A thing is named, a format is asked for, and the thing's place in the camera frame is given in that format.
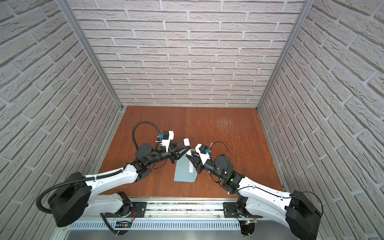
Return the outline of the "pink white letter card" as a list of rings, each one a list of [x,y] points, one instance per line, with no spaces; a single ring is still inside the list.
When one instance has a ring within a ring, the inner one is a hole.
[[[194,172],[194,166],[192,163],[189,163],[189,172],[193,173]]]

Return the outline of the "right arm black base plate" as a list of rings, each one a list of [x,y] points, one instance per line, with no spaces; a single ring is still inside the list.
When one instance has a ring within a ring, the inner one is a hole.
[[[262,216],[250,214],[245,207],[235,202],[224,202],[223,210],[225,218],[263,218]]]

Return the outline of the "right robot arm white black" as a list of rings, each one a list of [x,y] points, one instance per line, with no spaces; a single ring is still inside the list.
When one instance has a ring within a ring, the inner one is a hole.
[[[192,153],[187,158],[197,173],[210,173],[226,192],[239,196],[241,216],[265,217],[289,228],[300,240],[317,238],[322,213],[303,192],[282,192],[258,184],[235,171],[226,155],[212,160],[210,154]]]

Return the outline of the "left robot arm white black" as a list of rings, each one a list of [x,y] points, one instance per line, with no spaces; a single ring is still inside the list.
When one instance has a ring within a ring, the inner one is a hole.
[[[77,172],[65,182],[56,185],[48,199],[51,213],[58,227],[66,227],[84,214],[128,214],[128,197],[122,193],[103,197],[101,194],[115,187],[145,179],[151,166],[157,163],[179,160],[191,148],[172,143],[168,149],[155,151],[150,144],[141,145],[135,152],[135,160],[122,168],[97,175],[83,176]]]

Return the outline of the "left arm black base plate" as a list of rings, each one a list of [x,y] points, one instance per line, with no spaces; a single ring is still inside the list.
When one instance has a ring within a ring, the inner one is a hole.
[[[121,214],[121,211],[119,210],[117,213],[105,213],[106,218],[132,218],[133,217],[133,210],[136,212],[136,218],[143,218],[146,212],[147,208],[147,202],[132,202],[131,203],[130,212],[125,212],[124,214]]]

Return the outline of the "white glue stick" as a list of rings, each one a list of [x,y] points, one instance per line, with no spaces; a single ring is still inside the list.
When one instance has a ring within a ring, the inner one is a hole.
[[[185,146],[190,146],[190,140],[188,138],[184,139],[184,145]],[[191,154],[192,154],[191,150],[188,150],[187,151],[187,155],[191,155]]]

